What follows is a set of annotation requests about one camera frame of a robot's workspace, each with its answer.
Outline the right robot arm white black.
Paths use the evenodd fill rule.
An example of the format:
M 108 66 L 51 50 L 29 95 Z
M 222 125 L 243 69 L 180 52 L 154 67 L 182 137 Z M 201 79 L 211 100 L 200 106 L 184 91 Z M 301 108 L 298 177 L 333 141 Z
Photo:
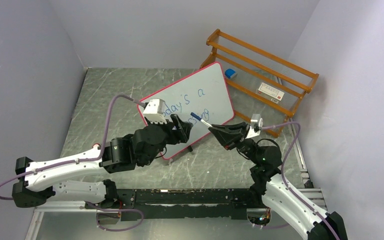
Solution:
M 279 145 L 262 146 L 253 140 L 261 131 L 284 125 L 263 126 L 262 120 L 258 120 L 233 125 L 208 124 L 207 127 L 224 149 L 237 150 L 254 163 L 250 169 L 254 183 L 249 199 L 255 207 L 265 205 L 275 211 L 304 240 L 348 239 L 339 213 L 319 207 L 287 180 L 284 173 L 287 155 L 281 153 Z

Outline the blue whiteboard marker pen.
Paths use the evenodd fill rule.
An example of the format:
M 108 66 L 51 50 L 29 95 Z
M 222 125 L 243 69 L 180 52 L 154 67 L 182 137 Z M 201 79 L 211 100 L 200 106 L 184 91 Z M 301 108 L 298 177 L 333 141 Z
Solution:
M 210 124 L 210 123 L 208 123 L 208 122 L 206 122 L 204 119 L 202 119 L 201 118 L 201 121 L 200 121 L 201 123 L 203 123 L 204 125 L 206 125 L 208 128 L 211 128 L 212 127 L 212 125 Z

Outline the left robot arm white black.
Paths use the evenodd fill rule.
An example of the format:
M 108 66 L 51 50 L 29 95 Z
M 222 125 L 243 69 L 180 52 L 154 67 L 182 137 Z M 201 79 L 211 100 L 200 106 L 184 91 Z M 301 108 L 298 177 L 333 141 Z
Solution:
M 18 181 L 11 196 L 19 208 L 43 205 L 48 199 L 85 201 L 114 207 L 119 200 L 111 180 L 81 183 L 75 177 L 132 171 L 152 163 L 167 145 L 188 142 L 193 124 L 177 114 L 162 123 L 147 121 L 147 126 L 133 134 L 112 139 L 106 146 L 96 144 L 85 152 L 49 161 L 33 161 L 24 156 L 16 160 Z

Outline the whiteboard with pink frame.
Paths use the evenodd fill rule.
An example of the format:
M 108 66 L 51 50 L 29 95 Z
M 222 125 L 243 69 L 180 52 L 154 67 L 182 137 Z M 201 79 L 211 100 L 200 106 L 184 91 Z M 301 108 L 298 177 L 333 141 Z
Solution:
M 169 160 L 187 147 L 210 134 L 208 127 L 191 116 L 194 113 L 209 124 L 224 125 L 235 116 L 224 71 L 219 62 L 204 68 L 142 98 L 141 102 L 162 99 L 163 116 L 170 119 L 177 114 L 183 122 L 193 124 L 189 141 L 168 145 L 162 153 Z

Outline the blue marker cap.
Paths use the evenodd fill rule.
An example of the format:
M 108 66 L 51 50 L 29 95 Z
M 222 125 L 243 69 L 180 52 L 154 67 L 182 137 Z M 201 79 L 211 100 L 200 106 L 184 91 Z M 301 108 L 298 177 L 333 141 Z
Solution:
M 202 118 L 199 115 L 195 114 L 194 112 L 191 112 L 190 115 L 195 119 L 197 119 L 199 122 L 202 120 Z

